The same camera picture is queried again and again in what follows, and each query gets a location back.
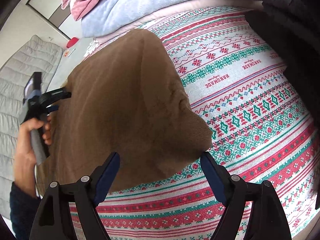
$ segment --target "fabric fold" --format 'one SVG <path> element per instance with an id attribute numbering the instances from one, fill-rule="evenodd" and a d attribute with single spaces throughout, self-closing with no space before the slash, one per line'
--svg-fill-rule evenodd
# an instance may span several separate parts
<path id="1" fill-rule="evenodd" d="M 41 194 L 52 181 L 77 181 L 121 157 L 110 191 L 166 179 L 211 146 L 161 40 L 132 30 L 83 61 L 68 77 L 72 97 L 52 117 L 51 156 L 37 169 Z"/>

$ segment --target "bed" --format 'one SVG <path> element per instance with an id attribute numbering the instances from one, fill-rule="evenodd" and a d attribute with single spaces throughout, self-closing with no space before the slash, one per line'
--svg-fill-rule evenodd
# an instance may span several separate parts
<path id="1" fill-rule="evenodd" d="M 213 131 L 209 152 L 246 181 L 270 180 L 295 236 L 318 213 L 318 132 L 283 76 L 282 59 L 250 28 L 245 11 L 204 8 L 139 28 L 162 40 L 193 111 Z M 85 57 L 115 39 L 92 42 Z M 244 236 L 250 207 L 248 203 L 237 239 Z M 223 210 L 199 160 L 166 180 L 111 193 L 97 207 L 112 239 L 210 239 Z M 74 205 L 71 213 L 81 238 Z"/>

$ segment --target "black jacket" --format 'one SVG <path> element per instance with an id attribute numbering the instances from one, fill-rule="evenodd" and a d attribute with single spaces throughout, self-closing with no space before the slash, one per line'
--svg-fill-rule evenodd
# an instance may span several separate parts
<path id="1" fill-rule="evenodd" d="M 12 183 L 10 192 L 10 219 L 17 240 L 29 240 L 32 223 L 41 199 L 22 192 Z"/>
<path id="2" fill-rule="evenodd" d="M 302 0 L 263 0 L 245 14 L 251 28 L 284 60 L 284 76 L 320 126 L 320 21 Z"/>

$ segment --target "phone screen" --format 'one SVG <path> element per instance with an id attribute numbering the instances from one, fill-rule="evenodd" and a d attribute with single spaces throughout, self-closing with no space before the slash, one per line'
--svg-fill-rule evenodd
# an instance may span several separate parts
<path id="1" fill-rule="evenodd" d="M 28 98 L 30 94 L 32 93 L 33 89 L 33 77 L 30 78 L 27 85 L 24 88 L 24 98 Z"/>

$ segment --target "white wall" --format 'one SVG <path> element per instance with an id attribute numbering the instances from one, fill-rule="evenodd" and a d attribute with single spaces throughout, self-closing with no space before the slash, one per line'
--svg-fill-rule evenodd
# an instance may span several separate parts
<path id="1" fill-rule="evenodd" d="M 59 26 L 59 30 L 70 38 L 82 38 L 81 20 L 75 21 L 71 14 Z"/>
<path id="2" fill-rule="evenodd" d="M 0 67 L 33 35 L 65 48 L 68 40 L 21 0 L 0 31 Z"/>

